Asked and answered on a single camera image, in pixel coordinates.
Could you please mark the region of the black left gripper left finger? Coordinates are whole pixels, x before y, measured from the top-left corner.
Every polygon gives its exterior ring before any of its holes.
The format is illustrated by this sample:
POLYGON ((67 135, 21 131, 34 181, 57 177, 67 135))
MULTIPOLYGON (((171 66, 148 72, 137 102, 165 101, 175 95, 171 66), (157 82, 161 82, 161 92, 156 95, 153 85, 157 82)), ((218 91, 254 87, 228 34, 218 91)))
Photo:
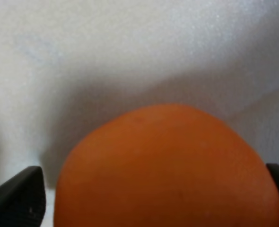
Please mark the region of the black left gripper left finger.
POLYGON ((39 227, 45 210, 41 167, 29 166, 0 186, 0 227, 39 227))

